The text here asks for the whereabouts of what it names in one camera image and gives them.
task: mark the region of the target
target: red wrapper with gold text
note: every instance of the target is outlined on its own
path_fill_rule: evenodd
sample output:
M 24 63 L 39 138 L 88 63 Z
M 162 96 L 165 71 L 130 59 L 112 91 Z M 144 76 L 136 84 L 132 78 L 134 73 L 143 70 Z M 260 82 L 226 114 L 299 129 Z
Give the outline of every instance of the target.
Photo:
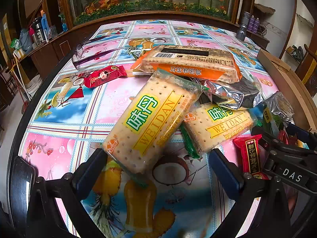
M 243 172 L 249 172 L 258 179 L 268 179 L 266 174 L 261 173 L 258 148 L 258 142 L 261 138 L 262 135 L 259 134 L 251 137 L 239 137 L 234 139 L 233 142 L 241 150 Z
M 109 65 L 91 73 L 84 79 L 84 84 L 86 87 L 97 87 L 122 76 L 127 76 L 123 66 Z

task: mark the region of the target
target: white wall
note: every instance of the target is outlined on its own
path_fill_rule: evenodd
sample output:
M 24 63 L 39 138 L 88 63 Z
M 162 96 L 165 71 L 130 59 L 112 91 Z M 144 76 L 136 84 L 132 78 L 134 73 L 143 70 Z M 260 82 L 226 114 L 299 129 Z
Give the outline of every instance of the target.
M 270 24 L 267 27 L 265 38 L 270 40 L 270 43 L 267 45 L 267 50 L 271 54 L 279 57 L 291 25 L 294 0 L 255 0 L 255 3 L 260 3 L 275 9 L 275 13 L 266 19 Z
M 302 2 L 302 0 L 297 0 L 296 13 L 301 15 L 305 19 L 309 20 L 314 25 L 314 19 L 309 13 L 304 3 Z M 313 28 L 309 27 L 306 24 L 303 24 L 302 22 L 300 22 L 298 17 L 296 17 L 294 21 L 292 34 L 286 48 L 292 45 L 295 45 L 296 47 L 301 46 L 305 54 L 306 50 L 304 48 L 304 44 L 309 46 L 312 35 Z M 292 68 L 293 71 L 295 71 L 298 67 L 298 63 L 296 63 L 296 61 L 286 52 L 282 57 L 282 61 L 286 62 Z

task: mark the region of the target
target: floor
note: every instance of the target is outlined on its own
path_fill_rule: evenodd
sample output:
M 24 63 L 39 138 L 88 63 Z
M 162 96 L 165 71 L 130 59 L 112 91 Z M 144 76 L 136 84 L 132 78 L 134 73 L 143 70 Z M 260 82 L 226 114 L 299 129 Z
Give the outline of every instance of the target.
M 4 128 L 4 132 L 0 133 L 0 201 L 5 212 L 8 212 L 6 195 L 8 158 L 16 129 L 22 118 L 22 105 L 22 98 L 17 93 L 11 104 L 0 113 L 0 124 Z

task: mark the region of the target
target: screw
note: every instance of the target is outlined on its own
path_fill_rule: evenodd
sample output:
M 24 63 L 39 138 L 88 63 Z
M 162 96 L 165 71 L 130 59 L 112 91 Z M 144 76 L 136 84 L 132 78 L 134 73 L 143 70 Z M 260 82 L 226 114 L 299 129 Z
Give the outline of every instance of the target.
M 250 173 L 244 173 L 243 174 L 243 177 L 245 178 L 245 179 L 251 179 L 252 178 L 252 174 L 250 174 Z
M 43 181 L 43 179 L 44 178 L 42 176 L 39 176 L 39 177 L 37 177 L 36 182 L 39 183 L 39 182 Z
M 72 178 L 72 176 L 73 176 L 72 173 L 66 173 L 66 174 L 63 175 L 63 178 L 68 180 L 68 179 Z
M 280 182 L 280 181 L 281 181 L 281 178 L 280 178 L 279 176 L 274 176 L 274 180 L 275 180 L 276 182 Z

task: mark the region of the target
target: patterned tablecloth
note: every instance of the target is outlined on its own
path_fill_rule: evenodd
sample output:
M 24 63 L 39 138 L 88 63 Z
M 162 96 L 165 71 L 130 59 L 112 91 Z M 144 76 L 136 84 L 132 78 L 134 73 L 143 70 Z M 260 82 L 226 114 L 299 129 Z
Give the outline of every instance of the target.
M 169 44 L 227 50 L 234 55 L 244 74 L 260 80 L 266 97 L 278 90 L 256 59 L 259 47 L 249 38 L 245 42 L 238 41 L 235 33 L 227 30 L 185 21 L 137 20 L 102 25 L 92 38 L 109 34 L 117 35 L 87 45 L 85 56 L 122 46 L 135 49 L 121 49 L 97 58 L 81 65 L 80 72 L 70 60 L 34 110 L 19 155 L 35 166 L 39 176 L 46 180 L 61 178 L 85 162 L 149 78 L 119 78 L 96 88 L 86 88 L 81 85 L 78 74 L 108 65 L 123 65 L 131 73 L 138 56 L 135 50 L 140 48 Z M 220 150 L 229 161 L 238 164 L 239 153 L 232 142 L 223 144 Z M 190 171 L 186 181 L 168 186 L 149 176 L 152 185 L 140 190 L 118 166 L 110 162 L 104 168 L 82 203 L 108 238 L 124 233 L 125 237 L 134 238 L 210 237 L 230 211 L 234 201 L 226 196 L 208 167 L 208 158 L 190 160 L 180 131 L 175 133 L 164 154 L 185 162 Z M 172 165 L 172 174 L 160 166 L 153 172 L 162 180 L 177 179 L 185 172 L 180 165 Z M 69 231 L 77 235 L 62 201 L 57 199 L 57 202 Z M 259 199 L 255 199 L 239 234 L 247 231 L 258 203 Z

